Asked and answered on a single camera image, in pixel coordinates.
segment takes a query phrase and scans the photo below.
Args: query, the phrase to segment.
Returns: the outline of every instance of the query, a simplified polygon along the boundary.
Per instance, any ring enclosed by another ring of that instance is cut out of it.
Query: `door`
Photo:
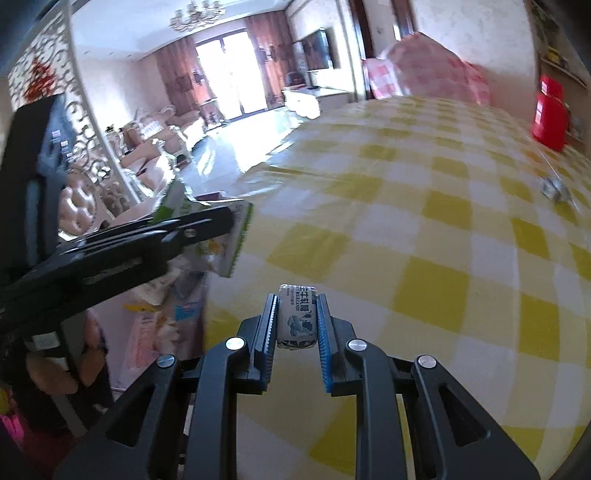
[[[261,72],[246,31],[199,44],[197,54],[217,97],[217,105],[227,120],[267,108]]]

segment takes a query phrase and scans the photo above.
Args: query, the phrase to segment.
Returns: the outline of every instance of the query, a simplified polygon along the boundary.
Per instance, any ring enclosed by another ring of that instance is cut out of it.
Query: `brown curtain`
[[[297,70],[285,12],[253,15],[246,17],[245,22],[261,68],[267,107],[283,105],[281,89],[285,87],[285,77]]]
[[[200,103],[213,97],[197,58],[192,35],[157,50],[156,61],[168,99],[176,107],[177,115],[191,110],[200,111]]]

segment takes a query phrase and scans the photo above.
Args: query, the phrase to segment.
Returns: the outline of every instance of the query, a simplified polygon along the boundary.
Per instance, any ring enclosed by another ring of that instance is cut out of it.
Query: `small metal object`
[[[568,202],[571,199],[569,189],[558,177],[542,179],[542,193],[556,203]]]
[[[356,338],[355,340],[351,340],[349,343],[349,348],[354,350],[355,352],[363,352],[367,347],[368,344],[365,343],[363,340]]]
[[[226,348],[228,350],[240,350],[246,342],[240,337],[232,337],[226,341]]]
[[[435,360],[431,355],[421,355],[418,358],[418,364],[423,368],[433,368],[435,365],[437,365],[437,360]]]
[[[160,368],[168,368],[174,365],[174,357],[169,353],[165,353],[164,355],[160,355],[156,360],[156,365]]]

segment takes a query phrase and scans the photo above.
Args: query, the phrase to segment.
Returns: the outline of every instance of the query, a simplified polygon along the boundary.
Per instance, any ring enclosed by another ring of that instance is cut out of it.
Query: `red thermos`
[[[564,148],[569,126],[569,116],[562,103],[562,85],[547,75],[542,75],[540,80],[542,92],[538,94],[531,133],[538,142],[559,152]]]

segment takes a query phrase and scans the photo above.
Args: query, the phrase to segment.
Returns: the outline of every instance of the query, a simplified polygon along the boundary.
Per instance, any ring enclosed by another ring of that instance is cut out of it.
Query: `green snack package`
[[[217,273],[220,277],[229,278],[250,223],[253,209],[251,202],[244,199],[224,198],[221,192],[195,198],[189,187],[181,180],[175,179],[160,207],[154,213],[152,223],[218,206],[227,206],[232,212],[234,217],[232,230],[226,235],[187,247],[183,255],[194,263],[199,263],[197,260],[205,260],[210,271]]]

